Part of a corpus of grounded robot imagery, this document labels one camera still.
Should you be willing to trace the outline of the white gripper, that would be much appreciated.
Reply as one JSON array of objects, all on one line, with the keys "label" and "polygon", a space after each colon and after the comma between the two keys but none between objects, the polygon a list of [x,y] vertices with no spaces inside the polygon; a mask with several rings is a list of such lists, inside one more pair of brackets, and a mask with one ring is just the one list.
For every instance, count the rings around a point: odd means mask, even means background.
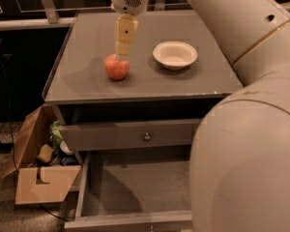
[{"label": "white gripper", "polygon": [[138,21],[136,15],[147,10],[149,0],[111,0],[111,8],[121,14],[115,22],[115,54],[126,61],[135,37]]}]

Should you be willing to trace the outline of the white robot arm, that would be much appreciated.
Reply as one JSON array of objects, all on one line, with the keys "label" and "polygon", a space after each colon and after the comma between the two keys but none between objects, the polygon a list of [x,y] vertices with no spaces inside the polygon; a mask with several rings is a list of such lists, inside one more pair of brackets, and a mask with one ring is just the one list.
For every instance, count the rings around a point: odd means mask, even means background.
[{"label": "white robot arm", "polygon": [[275,0],[187,0],[243,88],[192,141],[194,232],[290,232],[290,13]]}]

